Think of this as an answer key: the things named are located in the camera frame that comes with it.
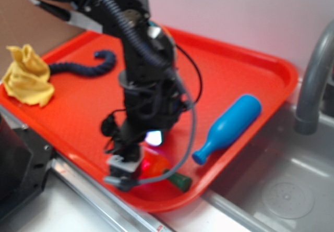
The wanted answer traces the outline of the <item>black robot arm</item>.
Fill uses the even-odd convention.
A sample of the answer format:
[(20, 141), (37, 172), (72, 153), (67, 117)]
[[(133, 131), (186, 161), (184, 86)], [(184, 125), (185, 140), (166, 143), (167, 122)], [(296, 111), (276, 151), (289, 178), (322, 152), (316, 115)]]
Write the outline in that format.
[(105, 182), (121, 191), (141, 185), (144, 152), (140, 143), (151, 131), (170, 130), (185, 110), (173, 39), (150, 20), (148, 0), (31, 2), (65, 22), (120, 39), (125, 69), (118, 81), (124, 91), (126, 118), (118, 126), (111, 113), (101, 125), (101, 132), (113, 142)]

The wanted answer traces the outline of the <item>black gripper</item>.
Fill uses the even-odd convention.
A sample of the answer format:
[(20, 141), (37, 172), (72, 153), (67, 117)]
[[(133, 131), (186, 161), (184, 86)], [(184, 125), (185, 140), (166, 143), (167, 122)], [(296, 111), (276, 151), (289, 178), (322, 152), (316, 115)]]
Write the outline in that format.
[(110, 153), (111, 157), (107, 160), (109, 174), (103, 181), (123, 192), (138, 186), (145, 155), (141, 143), (147, 133), (166, 130), (166, 122), (161, 121), (160, 117), (143, 119), (131, 115), (118, 126), (114, 112), (107, 116), (101, 124), (101, 132), (110, 138), (112, 147), (105, 147), (106, 153)]

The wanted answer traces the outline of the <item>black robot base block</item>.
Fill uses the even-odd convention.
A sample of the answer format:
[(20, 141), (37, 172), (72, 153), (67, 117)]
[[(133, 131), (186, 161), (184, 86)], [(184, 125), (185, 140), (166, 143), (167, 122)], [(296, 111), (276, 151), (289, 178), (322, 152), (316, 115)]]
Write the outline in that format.
[(31, 128), (11, 128), (1, 116), (1, 221), (43, 192), (53, 147)]

